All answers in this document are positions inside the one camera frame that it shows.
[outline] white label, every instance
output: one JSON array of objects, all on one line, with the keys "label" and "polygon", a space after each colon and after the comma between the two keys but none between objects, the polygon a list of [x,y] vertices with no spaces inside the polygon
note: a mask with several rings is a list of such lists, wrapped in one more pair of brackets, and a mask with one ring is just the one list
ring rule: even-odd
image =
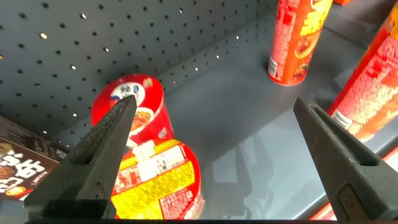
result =
[{"label": "white label", "polygon": [[278,64],[271,57],[269,57],[268,72],[274,78],[276,75],[277,67],[278,67]]},{"label": "white label", "polygon": [[335,119],[339,124],[342,125],[343,128],[347,129],[350,125],[352,125],[353,121],[344,116],[340,111],[336,110],[331,116]]},{"label": "white label", "polygon": [[144,161],[155,154],[155,143],[153,140],[142,143],[132,149],[132,153],[136,156],[137,162]]},{"label": "white label", "polygon": [[137,106],[145,99],[145,89],[144,87],[135,82],[123,83],[116,87],[111,94],[111,100],[121,100],[127,96],[134,95],[136,97]]}]

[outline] pegboard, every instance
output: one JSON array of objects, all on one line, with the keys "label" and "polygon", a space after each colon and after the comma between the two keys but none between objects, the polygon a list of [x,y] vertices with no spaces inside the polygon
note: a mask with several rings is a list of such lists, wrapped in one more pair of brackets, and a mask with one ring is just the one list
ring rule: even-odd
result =
[{"label": "pegboard", "polygon": [[[273,38],[273,32],[270,27],[273,26],[274,21],[275,11],[271,11],[259,20],[232,32],[199,53],[158,75],[157,78],[162,83],[166,94],[172,93],[181,85],[192,81],[212,68],[228,63],[232,58],[240,56],[242,51],[245,51],[248,46],[257,45],[261,41],[270,42]],[[90,123],[90,116],[87,116],[55,134],[51,137],[51,140],[66,147],[73,147],[90,131]]]},{"label": "pegboard", "polygon": [[0,113],[47,138],[89,128],[91,104],[107,83],[148,73],[173,91],[227,54],[203,49],[276,2],[1,1]]}]

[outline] logo on lid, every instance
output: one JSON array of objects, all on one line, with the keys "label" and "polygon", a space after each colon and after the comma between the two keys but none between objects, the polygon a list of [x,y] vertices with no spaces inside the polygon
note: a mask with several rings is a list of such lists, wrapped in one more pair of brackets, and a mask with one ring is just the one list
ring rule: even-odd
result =
[{"label": "logo on lid", "polygon": [[141,84],[135,82],[123,83],[117,86],[112,91],[111,97],[109,99],[109,104],[112,107],[119,100],[131,95],[134,95],[136,97],[137,106],[139,106],[144,101],[145,98],[144,87]]}]

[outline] brown snack box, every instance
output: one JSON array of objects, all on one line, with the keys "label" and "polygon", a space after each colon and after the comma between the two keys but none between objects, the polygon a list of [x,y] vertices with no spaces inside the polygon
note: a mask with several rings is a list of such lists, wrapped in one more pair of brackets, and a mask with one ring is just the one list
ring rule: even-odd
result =
[{"label": "brown snack box", "polygon": [[23,201],[68,151],[0,116],[0,200]]}]

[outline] snack canister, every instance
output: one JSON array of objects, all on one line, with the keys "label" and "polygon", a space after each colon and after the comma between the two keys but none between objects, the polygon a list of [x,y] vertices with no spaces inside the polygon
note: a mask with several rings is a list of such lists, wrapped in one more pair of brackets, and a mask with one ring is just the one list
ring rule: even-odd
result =
[{"label": "snack canister", "polygon": [[135,147],[151,139],[173,138],[162,85],[146,74],[128,75],[106,86],[94,101],[91,122],[95,125],[120,99],[130,95],[136,97],[137,111],[126,146]]},{"label": "snack canister", "polygon": [[124,155],[111,200],[116,218],[197,219],[205,201],[199,163],[184,143],[147,141]]},{"label": "snack canister", "polygon": [[398,114],[398,3],[328,110],[352,135],[371,139]]},{"label": "snack canister", "polygon": [[277,84],[294,86],[307,75],[333,0],[279,0],[268,76]]}]

